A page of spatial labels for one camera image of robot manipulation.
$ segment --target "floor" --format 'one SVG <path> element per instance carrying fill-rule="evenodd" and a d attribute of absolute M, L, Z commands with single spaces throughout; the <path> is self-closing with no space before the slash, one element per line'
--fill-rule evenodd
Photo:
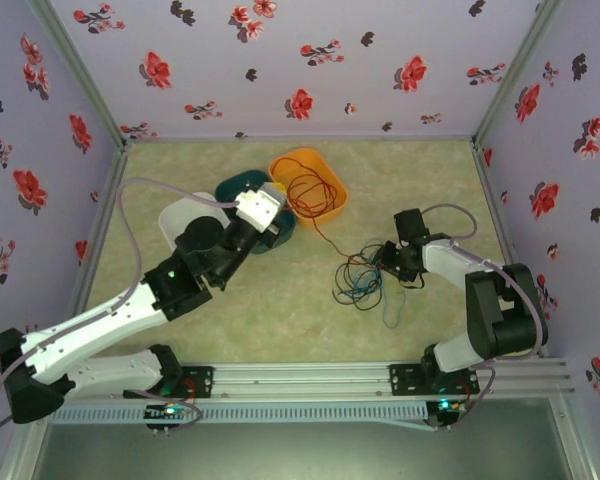
<path fill-rule="evenodd" d="M 216 185 L 294 148 L 317 149 L 349 191 L 341 216 L 322 230 L 342 251 L 356 252 L 372 238 L 395 240 L 393 215 L 440 202 L 462 205 L 479 222 L 465 242 L 474 252 L 502 261 L 493 222 L 466 141 L 348 141 L 309 143 L 197 143 L 134 145 L 125 177 L 143 176 L 190 191 L 213 192 Z M 125 211 L 141 247 L 143 271 L 170 254 L 158 215 L 177 197 L 134 186 Z M 432 233 L 470 230 L 454 210 L 426 216 Z M 426 276 L 426 288 L 408 291 L 400 324 L 390 330 L 383 309 L 360 312 L 332 297 L 335 269 L 343 261 L 313 228 L 298 225 L 284 245 L 251 255 L 225 292 L 169 324 L 144 331 L 107 349 L 127 354 L 155 343 L 170 345 L 181 362 L 301 362 L 417 360 L 432 343 L 465 327 L 464 294 L 446 280 Z M 117 215 L 111 221 L 91 292 L 91 306 L 128 286 L 132 256 Z M 387 323 L 394 323 L 402 289 L 387 279 Z"/>
<path fill-rule="evenodd" d="M 540 400 L 489 400 L 450 432 L 378 423 L 51 425 L 33 478 L 71 480 L 567 480 Z"/>

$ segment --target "white cable tray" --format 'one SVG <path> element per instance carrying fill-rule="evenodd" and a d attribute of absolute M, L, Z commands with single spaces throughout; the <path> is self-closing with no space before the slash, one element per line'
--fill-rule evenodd
<path fill-rule="evenodd" d="M 137 425 L 150 422 L 182 423 L 188 414 L 169 419 L 145 418 L 150 404 L 68 405 L 51 416 L 54 425 Z M 320 402 L 274 404 L 200 404 L 200 423 L 315 423 L 315 422 L 402 422 L 427 419 L 425 402 Z"/>

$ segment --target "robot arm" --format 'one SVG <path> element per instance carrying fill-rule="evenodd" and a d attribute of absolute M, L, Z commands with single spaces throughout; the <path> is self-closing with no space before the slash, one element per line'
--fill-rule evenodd
<path fill-rule="evenodd" d="M 445 234 L 430 234 L 418 209 L 394 216 L 399 243 L 387 242 L 376 256 L 382 268 L 402 281 L 414 281 L 423 273 L 436 273 L 465 291 L 467 328 L 456 338 L 425 350 L 423 367 L 429 376 L 461 371 L 502 355 L 524 352 L 536 342 L 532 314 L 515 290 L 484 261 L 460 248 Z M 542 341 L 547 326 L 529 269 L 522 264 L 501 266 L 531 299 L 542 323 Z"/>
<path fill-rule="evenodd" d="M 23 335 L 16 329 L 0 334 L 0 370 L 31 355 L 5 382 L 15 423 L 28 423 L 57 410 L 65 399 L 126 389 L 167 394 L 182 374 L 166 346 L 127 357 L 91 358 L 103 349 L 147 328 L 162 325 L 198 308 L 224 290 L 249 252 L 269 229 L 285 204 L 285 196 L 265 184 L 236 198 L 235 218 L 226 229 L 219 220 L 201 216 L 175 239 L 176 249 L 145 273 L 128 301 L 111 307 L 123 294 L 54 327 Z M 71 331 L 44 348 L 44 340 L 97 314 L 99 320 Z"/>

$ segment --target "floral wallpaper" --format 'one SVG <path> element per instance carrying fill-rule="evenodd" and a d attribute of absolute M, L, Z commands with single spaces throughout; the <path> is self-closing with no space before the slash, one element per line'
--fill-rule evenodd
<path fill-rule="evenodd" d="M 484 15 L 491 2 L 483 5 Z M 565 2 L 482 142 L 600 456 L 600 0 Z"/>
<path fill-rule="evenodd" d="M 0 332 L 65 318 L 114 151 L 26 2 L 0 0 Z"/>
<path fill-rule="evenodd" d="M 472 135 L 538 6 L 538 0 L 50 3 L 121 133 L 136 141 Z M 533 109 L 530 90 L 521 118 Z M 150 134 L 130 131 L 138 125 Z"/>

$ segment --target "orange bowl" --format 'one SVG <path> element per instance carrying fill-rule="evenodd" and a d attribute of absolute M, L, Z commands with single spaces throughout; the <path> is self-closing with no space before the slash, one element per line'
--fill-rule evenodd
<path fill-rule="evenodd" d="M 333 220 L 342 213 L 349 201 L 347 189 L 342 185 L 342 182 L 331 170 L 322 155 L 312 148 L 298 148 L 276 158 L 269 165 L 269 176 L 285 186 L 287 196 L 293 198 L 293 195 L 298 195 L 298 201 L 294 202 L 296 205 L 291 205 L 291 208 L 298 217 L 298 222 L 305 226 L 313 226 L 314 220 L 316 225 Z M 327 204 L 328 199 L 325 189 L 316 188 L 322 183 L 318 177 L 333 187 L 333 202 L 330 202 L 331 205 L 324 213 L 312 219 L 310 211 L 304 209 L 301 205 L 297 205 L 297 203 L 300 201 L 299 195 L 302 195 L 301 202 L 306 205 L 319 206 Z M 294 180 L 296 184 L 292 188 L 302 187 L 301 194 L 290 191 L 290 186 Z"/>

